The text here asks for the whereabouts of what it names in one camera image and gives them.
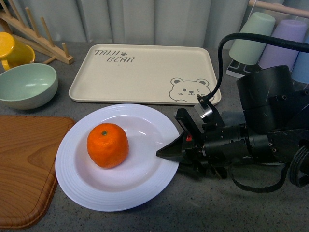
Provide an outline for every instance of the white plate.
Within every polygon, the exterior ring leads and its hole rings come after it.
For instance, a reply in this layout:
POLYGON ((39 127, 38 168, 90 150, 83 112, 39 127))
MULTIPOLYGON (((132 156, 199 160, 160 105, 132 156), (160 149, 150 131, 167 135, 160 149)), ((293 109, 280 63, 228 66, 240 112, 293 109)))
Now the white plate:
POLYGON ((157 157, 156 151, 179 136, 174 124, 157 110, 119 104, 97 110, 66 134, 56 156, 56 176, 74 202, 98 211, 120 211, 141 205, 172 180, 178 163, 157 157), (98 167, 89 157, 86 139, 100 123, 115 123, 129 141, 127 159, 112 169, 98 167))

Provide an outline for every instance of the purple cup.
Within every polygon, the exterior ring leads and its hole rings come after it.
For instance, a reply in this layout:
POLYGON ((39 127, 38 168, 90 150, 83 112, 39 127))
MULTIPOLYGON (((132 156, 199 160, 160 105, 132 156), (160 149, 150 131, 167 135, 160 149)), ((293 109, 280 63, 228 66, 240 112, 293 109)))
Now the purple cup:
MULTIPOLYGON (((306 31, 306 23, 286 19, 282 20, 277 25, 271 36, 295 42, 303 42, 306 31)), ((298 51, 295 50, 266 45, 258 65, 262 69, 267 69, 279 65, 287 65, 291 71, 293 69, 297 55, 298 51)))

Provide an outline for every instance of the red component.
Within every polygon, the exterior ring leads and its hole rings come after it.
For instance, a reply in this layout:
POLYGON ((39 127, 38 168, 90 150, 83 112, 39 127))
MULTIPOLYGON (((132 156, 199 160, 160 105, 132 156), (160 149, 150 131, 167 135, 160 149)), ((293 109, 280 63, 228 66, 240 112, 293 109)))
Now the red component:
POLYGON ((186 139, 187 142, 190 142, 192 141, 192 136, 191 135, 187 135, 187 139, 186 139))

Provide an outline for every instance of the cutting board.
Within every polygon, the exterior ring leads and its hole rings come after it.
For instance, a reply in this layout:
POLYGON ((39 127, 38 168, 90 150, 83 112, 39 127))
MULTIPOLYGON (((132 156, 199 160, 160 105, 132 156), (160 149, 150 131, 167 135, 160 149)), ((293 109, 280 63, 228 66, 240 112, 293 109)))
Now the cutting board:
POLYGON ((73 125, 67 117, 0 116, 0 229, 24 229, 45 215, 56 153, 73 125))

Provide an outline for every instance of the light green cup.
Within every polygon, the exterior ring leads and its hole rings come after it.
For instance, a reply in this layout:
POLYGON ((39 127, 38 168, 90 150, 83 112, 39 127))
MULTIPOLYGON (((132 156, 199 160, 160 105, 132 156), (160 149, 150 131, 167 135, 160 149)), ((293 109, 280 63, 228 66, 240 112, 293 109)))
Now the light green cup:
POLYGON ((40 107, 54 97, 57 89, 57 73, 46 64, 25 64, 0 75, 0 102, 14 109, 40 107))
MULTIPOLYGON (((241 33, 253 33, 270 36, 276 19, 268 14, 255 12, 241 29, 241 33)), ((249 40, 235 40, 229 55, 233 60, 242 64, 254 65, 258 62, 265 48, 265 43, 249 40)))

